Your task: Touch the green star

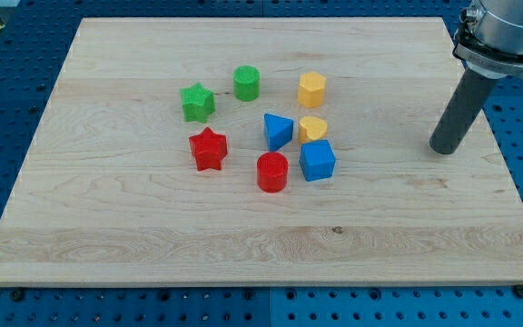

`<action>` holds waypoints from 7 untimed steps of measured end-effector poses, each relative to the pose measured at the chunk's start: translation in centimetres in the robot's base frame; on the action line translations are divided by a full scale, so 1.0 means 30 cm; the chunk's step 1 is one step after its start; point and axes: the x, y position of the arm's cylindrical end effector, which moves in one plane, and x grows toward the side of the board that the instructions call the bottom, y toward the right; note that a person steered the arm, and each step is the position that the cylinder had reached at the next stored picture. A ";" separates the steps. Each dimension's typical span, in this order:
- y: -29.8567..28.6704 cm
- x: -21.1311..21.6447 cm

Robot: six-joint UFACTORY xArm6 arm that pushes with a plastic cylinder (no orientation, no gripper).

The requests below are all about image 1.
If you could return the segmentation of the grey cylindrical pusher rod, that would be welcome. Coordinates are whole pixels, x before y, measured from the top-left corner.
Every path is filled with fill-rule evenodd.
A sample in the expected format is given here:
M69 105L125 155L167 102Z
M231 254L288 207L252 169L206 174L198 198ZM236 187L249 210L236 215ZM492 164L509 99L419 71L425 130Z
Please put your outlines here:
M473 125L497 80L467 68L449 99L430 139L438 154L454 154Z

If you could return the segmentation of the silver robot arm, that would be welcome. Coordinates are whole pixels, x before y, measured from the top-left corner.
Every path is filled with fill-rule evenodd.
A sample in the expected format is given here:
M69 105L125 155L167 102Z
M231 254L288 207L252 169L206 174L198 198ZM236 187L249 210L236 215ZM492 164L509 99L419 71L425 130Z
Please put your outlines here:
M453 154L498 80L523 79L523 0L473 0L460 12L454 57L466 69L430 139L438 154Z

